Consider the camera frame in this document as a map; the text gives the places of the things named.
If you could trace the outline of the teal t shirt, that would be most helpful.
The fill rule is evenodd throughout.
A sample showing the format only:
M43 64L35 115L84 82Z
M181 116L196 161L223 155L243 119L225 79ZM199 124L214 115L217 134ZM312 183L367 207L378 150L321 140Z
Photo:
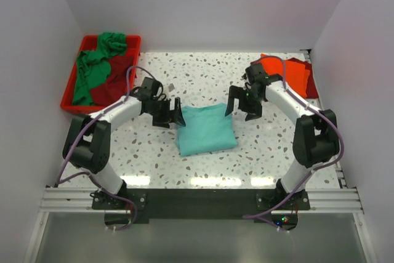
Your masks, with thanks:
M219 103L206 107L183 107L186 125L177 129L175 144L181 156L215 152L235 148L238 142L227 105Z

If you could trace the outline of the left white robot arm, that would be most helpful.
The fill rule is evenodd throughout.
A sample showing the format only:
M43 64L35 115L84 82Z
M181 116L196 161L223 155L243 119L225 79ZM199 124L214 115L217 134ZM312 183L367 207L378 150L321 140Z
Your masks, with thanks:
M146 77L141 86L128 90L103 110L74 116L55 184L65 182L62 174L70 163L87 174L107 194L105 200L112 208L123 208L127 203L127 185L109 164L112 132L126 121L144 114L151 116L152 125L156 127L169 128L171 124L186 126L180 98L160 99L158 91L162 87L158 80Z

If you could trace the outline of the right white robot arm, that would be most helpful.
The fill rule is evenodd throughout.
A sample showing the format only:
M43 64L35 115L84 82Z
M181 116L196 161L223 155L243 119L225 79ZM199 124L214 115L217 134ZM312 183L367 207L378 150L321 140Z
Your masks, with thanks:
M263 67L252 64L245 69L244 87L230 86L225 114L238 108L246 113L246 121L262 117L262 103L278 107L294 124L292 152L294 161L276 183L274 201L277 207L289 209L296 202L295 193L302 191L312 172L340 153L340 136L336 114L311 106L296 94L280 74L269 75Z

